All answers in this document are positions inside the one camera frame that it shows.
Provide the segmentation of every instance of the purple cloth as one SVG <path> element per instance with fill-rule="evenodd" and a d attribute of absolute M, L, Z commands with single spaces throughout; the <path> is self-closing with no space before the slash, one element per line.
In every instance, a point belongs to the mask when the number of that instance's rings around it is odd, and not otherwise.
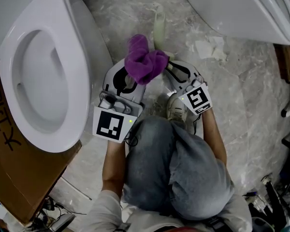
<path fill-rule="evenodd" d="M 128 41 L 125 68 L 137 84 L 146 85 L 168 65 L 169 57 L 160 50 L 149 52 L 144 35 L 136 34 Z"/>

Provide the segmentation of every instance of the jeans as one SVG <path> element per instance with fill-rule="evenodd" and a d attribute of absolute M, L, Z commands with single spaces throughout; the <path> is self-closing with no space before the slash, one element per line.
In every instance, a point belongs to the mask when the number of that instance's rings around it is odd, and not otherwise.
<path fill-rule="evenodd" d="M 185 220 L 217 215 L 234 186 L 225 165 L 184 124 L 150 116 L 131 130 L 123 199 Z"/>

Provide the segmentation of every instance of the white toilet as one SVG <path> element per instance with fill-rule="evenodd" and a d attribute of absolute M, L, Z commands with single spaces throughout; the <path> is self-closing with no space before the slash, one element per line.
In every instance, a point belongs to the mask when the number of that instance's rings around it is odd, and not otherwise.
<path fill-rule="evenodd" d="M 12 116 L 23 135 L 48 152 L 79 140 L 91 89 L 102 86 L 112 66 L 82 0 L 33 0 L 0 47 L 0 78 Z"/>
<path fill-rule="evenodd" d="M 290 0 L 188 0 L 215 31 L 231 36 L 290 44 Z"/>

